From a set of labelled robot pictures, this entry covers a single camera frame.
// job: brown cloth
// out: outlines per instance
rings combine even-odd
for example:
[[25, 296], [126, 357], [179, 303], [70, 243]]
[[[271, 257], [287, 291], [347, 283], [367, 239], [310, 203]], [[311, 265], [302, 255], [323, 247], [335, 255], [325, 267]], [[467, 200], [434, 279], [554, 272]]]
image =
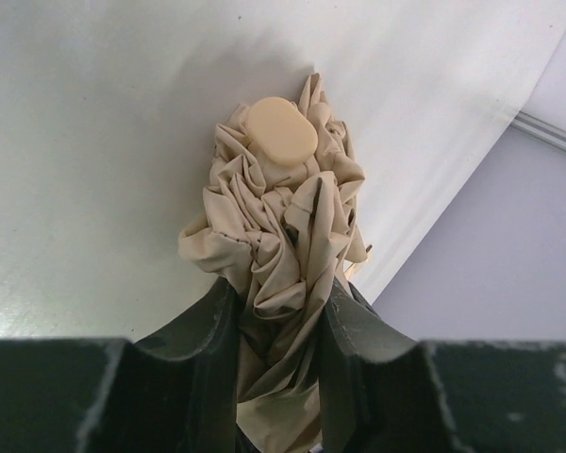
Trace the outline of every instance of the brown cloth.
[[311, 333], [344, 260], [367, 258], [356, 227], [364, 174], [319, 75], [308, 79], [297, 108], [319, 141], [295, 167], [272, 162], [247, 135], [248, 107], [217, 125], [206, 212], [179, 237], [183, 257], [225, 277], [246, 300], [237, 417], [267, 453], [304, 453], [320, 441]]

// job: wrinkled fabric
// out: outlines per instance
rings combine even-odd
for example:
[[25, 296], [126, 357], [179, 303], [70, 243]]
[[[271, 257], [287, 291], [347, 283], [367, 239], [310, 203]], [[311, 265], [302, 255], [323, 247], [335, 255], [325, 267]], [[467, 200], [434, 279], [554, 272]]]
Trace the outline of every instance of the wrinkled fabric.
[[319, 141], [314, 156], [294, 167], [269, 160], [248, 136], [248, 107], [217, 125], [205, 213], [179, 237], [183, 257], [225, 277], [246, 301], [238, 424], [268, 453], [306, 452], [320, 442], [312, 331], [344, 260], [366, 259], [356, 225], [364, 174], [319, 75], [308, 79], [297, 108]]

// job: beige button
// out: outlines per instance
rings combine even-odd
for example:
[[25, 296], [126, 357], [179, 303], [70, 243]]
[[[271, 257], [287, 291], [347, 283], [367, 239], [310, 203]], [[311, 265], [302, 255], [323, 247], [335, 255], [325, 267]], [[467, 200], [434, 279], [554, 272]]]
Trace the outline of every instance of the beige button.
[[247, 113], [245, 126], [264, 153], [281, 165], [303, 163], [317, 149], [317, 131], [290, 101], [281, 97], [257, 101]]

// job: gray floor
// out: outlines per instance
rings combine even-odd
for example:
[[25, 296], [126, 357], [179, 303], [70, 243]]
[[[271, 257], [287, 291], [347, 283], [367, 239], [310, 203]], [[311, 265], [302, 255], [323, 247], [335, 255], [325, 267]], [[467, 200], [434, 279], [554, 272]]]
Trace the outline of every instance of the gray floor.
[[566, 340], [566, 155], [509, 129], [374, 307], [417, 339]]

